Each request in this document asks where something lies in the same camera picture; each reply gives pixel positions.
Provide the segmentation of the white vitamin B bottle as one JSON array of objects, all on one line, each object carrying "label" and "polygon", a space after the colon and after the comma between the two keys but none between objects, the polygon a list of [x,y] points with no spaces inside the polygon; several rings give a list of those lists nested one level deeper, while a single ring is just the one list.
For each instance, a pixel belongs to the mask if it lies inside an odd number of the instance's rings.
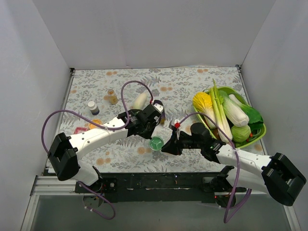
[{"label": "white vitamin B bottle", "polygon": [[88,108],[89,108],[90,112],[92,113],[92,115],[97,115],[100,112],[100,110],[99,110],[95,101],[89,101],[88,102]]}]

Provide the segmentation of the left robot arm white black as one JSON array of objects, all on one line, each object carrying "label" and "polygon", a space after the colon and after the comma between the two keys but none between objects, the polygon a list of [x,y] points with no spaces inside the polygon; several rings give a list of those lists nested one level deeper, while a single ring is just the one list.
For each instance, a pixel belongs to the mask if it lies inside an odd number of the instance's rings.
[{"label": "left robot arm white black", "polygon": [[76,180],[84,183],[93,193],[102,188],[98,170],[81,159],[91,151],[110,142],[130,136],[150,139],[155,127],[160,123],[164,107],[150,104],[143,110],[129,110],[121,113],[105,126],[107,129],[93,128],[70,136],[58,134],[48,152],[48,159],[60,181]]}]

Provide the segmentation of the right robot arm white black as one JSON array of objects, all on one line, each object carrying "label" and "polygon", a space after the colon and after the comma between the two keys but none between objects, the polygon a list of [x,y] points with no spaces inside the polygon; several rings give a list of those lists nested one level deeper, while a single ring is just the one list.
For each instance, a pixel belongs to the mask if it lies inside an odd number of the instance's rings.
[{"label": "right robot arm white black", "polygon": [[239,187],[268,193],[285,206],[292,206],[307,180],[287,156],[257,155],[238,150],[214,139],[202,123],[194,123],[190,134],[177,131],[178,125],[171,125],[172,135],[161,151],[181,155],[184,149],[199,149],[208,161],[227,165],[218,175],[218,187],[229,191],[235,183]]}]

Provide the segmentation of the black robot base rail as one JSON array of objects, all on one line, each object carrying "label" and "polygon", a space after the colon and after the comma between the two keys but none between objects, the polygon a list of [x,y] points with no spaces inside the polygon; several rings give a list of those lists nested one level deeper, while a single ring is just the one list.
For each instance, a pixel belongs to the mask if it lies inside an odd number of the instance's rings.
[{"label": "black robot base rail", "polygon": [[199,201],[215,203],[217,193],[229,194],[232,185],[219,172],[103,173],[90,186],[112,203]]}]

